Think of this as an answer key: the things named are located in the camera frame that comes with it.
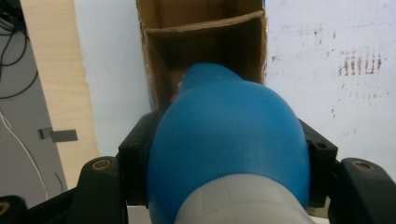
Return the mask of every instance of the white cable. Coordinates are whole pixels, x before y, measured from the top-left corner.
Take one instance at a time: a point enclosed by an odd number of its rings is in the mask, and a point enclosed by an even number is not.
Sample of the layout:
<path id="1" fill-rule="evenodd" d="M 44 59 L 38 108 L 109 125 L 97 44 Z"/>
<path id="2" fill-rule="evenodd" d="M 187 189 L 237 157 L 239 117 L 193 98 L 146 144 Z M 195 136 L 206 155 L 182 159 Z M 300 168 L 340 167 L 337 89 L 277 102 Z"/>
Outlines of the white cable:
<path id="1" fill-rule="evenodd" d="M 4 120 L 5 120 L 5 122 L 7 123 L 7 124 L 5 124 L 5 126 L 8 125 L 8 127 L 9 127 L 10 129 L 12 129 L 12 126 L 11 126 L 11 124 L 9 123 L 8 119 L 7 119 L 7 118 L 4 118 Z M 0 144 L 2 144 L 4 141 L 6 141 L 6 139 L 8 139 L 8 137 L 9 137 L 9 133 L 6 135 L 6 137 L 4 137 L 2 140 L 0 140 Z"/>
<path id="2" fill-rule="evenodd" d="M 44 188 L 44 191 L 46 192 L 46 200 L 49 199 L 49 191 L 47 190 L 47 186 L 44 183 L 44 179 L 43 176 L 41 175 L 40 171 L 38 170 L 38 166 L 35 163 L 35 161 L 32 158 L 32 155 L 30 154 L 29 150 L 27 149 L 27 147 L 24 145 L 24 143 L 22 142 L 22 140 L 12 131 L 12 127 L 11 124 L 9 123 L 9 121 L 7 120 L 6 117 L 4 117 L 3 112 L 1 111 L 0 108 L 0 119 L 3 121 L 3 124 L 5 125 L 6 129 L 9 131 L 9 133 L 11 133 L 15 139 L 18 141 L 18 143 L 20 143 L 21 147 L 23 148 L 23 150 L 26 152 L 26 155 L 28 156 L 29 160 L 32 162 L 33 166 L 35 167 L 35 171 L 38 174 L 38 177 L 40 179 L 41 185 Z"/>

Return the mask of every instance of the blue rubber object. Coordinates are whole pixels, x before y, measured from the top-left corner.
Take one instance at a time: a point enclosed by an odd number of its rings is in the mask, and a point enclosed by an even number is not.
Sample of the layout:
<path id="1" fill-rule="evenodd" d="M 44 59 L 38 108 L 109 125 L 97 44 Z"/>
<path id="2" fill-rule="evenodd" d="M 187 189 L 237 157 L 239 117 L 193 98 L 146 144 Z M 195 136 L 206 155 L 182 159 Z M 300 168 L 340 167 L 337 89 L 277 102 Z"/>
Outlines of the blue rubber object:
<path id="1" fill-rule="evenodd" d="M 307 145 L 290 107 L 263 85 L 220 65 L 199 63 L 188 70 L 150 150 L 152 223 L 173 223 L 190 193 L 232 174 L 267 176 L 307 206 Z"/>

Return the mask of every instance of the cardboard box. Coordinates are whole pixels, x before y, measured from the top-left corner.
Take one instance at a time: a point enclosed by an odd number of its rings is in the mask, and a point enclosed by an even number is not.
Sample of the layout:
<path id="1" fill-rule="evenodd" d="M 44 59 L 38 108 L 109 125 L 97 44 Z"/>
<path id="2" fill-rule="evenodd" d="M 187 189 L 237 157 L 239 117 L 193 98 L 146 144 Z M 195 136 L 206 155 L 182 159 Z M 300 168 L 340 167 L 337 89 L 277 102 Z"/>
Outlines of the cardboard box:
<path id="1" fill-rule="evenodd" d="M 170 105 L 194 63 L 219 63 L 264 82 L 266 18 L 262 0 L 137 0 L 150 97 Z"/>

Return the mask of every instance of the bolt hole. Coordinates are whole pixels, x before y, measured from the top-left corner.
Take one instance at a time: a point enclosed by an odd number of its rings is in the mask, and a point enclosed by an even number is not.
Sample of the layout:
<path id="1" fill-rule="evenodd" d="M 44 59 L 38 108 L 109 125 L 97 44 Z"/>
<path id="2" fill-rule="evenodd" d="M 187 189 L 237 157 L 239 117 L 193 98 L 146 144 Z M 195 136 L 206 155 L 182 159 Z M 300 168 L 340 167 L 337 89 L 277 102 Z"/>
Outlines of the bolt hole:
<path id="1" fill-rule="evenodd" d="M 105 170 L 110 165 L 110 160 L 99 160 L 93 163 L 92 169 L 93 170 Z"/>
<path id="2" fill-rule="evenodd" d="M 374 170 L 374 167 L 363 161 L 353 161 L 353 164 L 360 170 L 370 172 Z"/>
<path id="3" fill-rule="evenodd" d="M 0 202 L 0 216 L 2 216 L 9 208 L 8 202 Z"/>

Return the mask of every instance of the light wood surface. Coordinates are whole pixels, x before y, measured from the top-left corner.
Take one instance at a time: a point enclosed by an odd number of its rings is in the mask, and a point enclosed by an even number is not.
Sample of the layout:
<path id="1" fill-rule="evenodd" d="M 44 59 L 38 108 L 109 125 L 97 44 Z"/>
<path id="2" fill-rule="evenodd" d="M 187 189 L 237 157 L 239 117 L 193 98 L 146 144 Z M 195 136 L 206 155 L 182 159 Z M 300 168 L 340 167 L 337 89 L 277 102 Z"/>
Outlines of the light wood surface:
<path id="1" fill-rule="evenodd" d="M 57 147 L 69 189 L 82 166 L 98 157 L 92 108 L 78 41 L 73 0 L 21 0 L 54 131 L 77 131 Z"/>

